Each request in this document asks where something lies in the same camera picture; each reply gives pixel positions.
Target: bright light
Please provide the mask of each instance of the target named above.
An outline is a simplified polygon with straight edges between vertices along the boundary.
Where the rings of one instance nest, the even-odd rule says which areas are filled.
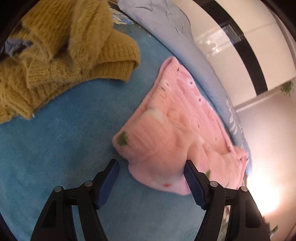
[[[263,176],[252,174],[248,177],[247,187],[256,202],[261,215],[275,210],[279,204],[279,192]]]

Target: blue gripper pad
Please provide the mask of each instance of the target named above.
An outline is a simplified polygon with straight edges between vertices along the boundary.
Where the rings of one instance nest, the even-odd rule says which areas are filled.
[[[207,209],[207,203],[205,201],[205,190],[203,189],[201,183],[199,182],[197,176],[194,174],[192,168],[188,164],[185,164],[184,177],[193,195],[195,203],[199,205],[203,210]]]
[[[111,190],[112,190],[114,183],[118,177],[119,168],[120,168],[119,162],[117,160],[115,160],[113,166],[111,167],[109,173],[106,175],[105,180],[103,181],[101,188],[99,190],[99,199],[96,203],[96,205],[99,209],[107,203],[107,200],[110,196]]]

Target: ribbed knit texture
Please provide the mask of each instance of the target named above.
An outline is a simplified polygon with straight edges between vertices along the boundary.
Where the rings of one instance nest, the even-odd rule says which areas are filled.
[[[34,112],[87,80],[128,81],[139,65],[139,48],[112,29],[106,0],[41,0],[11,38],[33,45],[0,62],[0,123]]]

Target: white wall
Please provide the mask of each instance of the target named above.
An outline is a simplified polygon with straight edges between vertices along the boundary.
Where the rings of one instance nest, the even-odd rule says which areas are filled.
[[[284,241],[296,222],[296,93],[274,91],[238,111],[253,158],[248,187],[271,228]]]

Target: blue fleece blanket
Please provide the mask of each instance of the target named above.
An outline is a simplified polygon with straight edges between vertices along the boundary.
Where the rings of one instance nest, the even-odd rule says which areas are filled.
[[[136,24],[115,25],[135,39],[141,65],[129,82],[93,80],[60,95],[30,121],[0,125],[0,212],[18,241],[29,241],[55,186],[73,188],[93,179],[112,158],[120,173],[98,211],[109,241],[192,241],[204,211],[191,195],[152,190],[135,181],[111,138],[151,89],[172,53]],[[207,98],[201,87],[200,91]],[[78,240],[82,230],[74,209]]]
[[[177,21],[168,17],[174,14],[169,10],[170,5],[173,3],[168,0],[118,0],[119,8],[162,42],[196,79],[214,104],[234,144],[249,153],[246,174],[250,175],[251,153],[239,117],[211,64],[176,24]]]

